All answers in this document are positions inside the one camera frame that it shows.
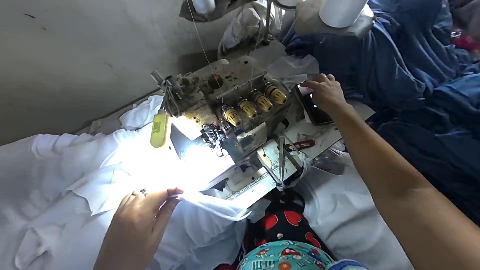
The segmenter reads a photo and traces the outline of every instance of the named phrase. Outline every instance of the cartoon print fabric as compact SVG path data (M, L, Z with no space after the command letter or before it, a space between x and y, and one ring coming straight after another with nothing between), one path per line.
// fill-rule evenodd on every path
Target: cartoon print fabric
M237 270L365 270L353 260L334 261L326 252L295 241L276 241L254 249Z

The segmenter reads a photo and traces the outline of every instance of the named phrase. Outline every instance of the hand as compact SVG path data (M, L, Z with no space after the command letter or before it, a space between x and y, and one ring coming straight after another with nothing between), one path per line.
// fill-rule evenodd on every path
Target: hand
M343 96L340 83L331 74L319 74L313 81L304 82L300 86L312 89L312 101L330 116L345 106L349 106Z
M181 193L176 188L147 196L137 192L128 194L113 216L94 270L145 270L179 203L168 196Z

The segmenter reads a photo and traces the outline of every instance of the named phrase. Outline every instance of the yellow tension knob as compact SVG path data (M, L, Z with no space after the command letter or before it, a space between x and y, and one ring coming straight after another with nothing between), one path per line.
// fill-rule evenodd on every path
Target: yellow tension knob
M273 108L273 104L260 91L253 91L252 100L264 111L271 111Z
M271 83L265 85L265 95L277 104L285 104L288 100L287 96Z
M224 108L223 117L225 117L225 119L227 121L229 121L230 124L232 124L234 126L240 126L241 125L241 118L239 116L239 113L236 109L234 109L232 107Z
M255 116L257 116L257 110L255 109L253 104L250 103L250 101L248 101L248 99L246 98L240 99L239 108L250 118L254 118Z

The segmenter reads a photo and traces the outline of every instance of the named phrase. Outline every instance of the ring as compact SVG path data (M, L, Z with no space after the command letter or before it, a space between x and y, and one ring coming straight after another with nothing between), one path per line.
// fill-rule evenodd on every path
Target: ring
M148 193L146 189L140 190L140 193L142 193L145 197L147 197Z

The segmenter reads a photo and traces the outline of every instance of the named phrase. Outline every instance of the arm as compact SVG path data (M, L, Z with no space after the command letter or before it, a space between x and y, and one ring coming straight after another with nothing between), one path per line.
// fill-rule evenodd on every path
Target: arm
M381 216L416 270L478 269L480 229L345 102L340 83L319 75L302 84L337 124Z

